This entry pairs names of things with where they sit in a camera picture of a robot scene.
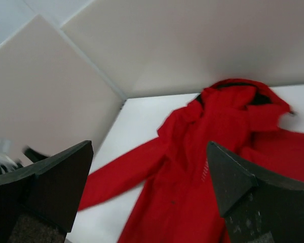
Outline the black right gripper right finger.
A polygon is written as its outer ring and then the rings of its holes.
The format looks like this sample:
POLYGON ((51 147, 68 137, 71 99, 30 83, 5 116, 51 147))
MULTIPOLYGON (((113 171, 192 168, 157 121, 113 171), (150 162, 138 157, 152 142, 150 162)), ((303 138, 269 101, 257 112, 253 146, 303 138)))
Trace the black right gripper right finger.
POLYGON ((304 182, 209 142, 207 160, 231 242, 304 242, 304 182))

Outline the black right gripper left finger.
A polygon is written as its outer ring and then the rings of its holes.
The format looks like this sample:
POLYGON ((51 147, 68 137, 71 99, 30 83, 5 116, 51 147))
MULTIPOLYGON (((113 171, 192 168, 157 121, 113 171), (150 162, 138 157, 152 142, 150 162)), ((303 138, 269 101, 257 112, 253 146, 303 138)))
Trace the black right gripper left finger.
POLYGON ((0 242, 64 242, 93 160, 90 140, 0 175, 0 242))

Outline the red hooded jacket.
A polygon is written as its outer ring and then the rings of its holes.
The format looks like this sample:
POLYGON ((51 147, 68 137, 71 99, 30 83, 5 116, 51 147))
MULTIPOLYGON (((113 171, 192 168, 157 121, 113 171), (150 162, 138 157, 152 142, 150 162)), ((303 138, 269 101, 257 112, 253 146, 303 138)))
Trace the red hooded jacket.
POLYGON ((209 173, 207 144, 304 181, 304 132, 281 127, 292 111, 267 85, 226 79, 170 113, 157 136, 88 176, 79 210, 143 183, 119 242, 229 242, 209 173))

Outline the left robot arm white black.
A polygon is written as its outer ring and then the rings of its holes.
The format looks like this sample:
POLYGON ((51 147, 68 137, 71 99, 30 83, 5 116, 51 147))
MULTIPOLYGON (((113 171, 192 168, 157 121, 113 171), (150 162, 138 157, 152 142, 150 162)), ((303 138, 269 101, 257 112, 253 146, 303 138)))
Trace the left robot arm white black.
MULTIPOLYGON (((0 175, 16 171, 24 167, 20 159, 12 160, 8 153, 11 147, 11 141, 0 138, 0 175)), ((47 159, 49 156, 44 155, 29 146, 22 149, 22 153, 34 164, 47 159)))

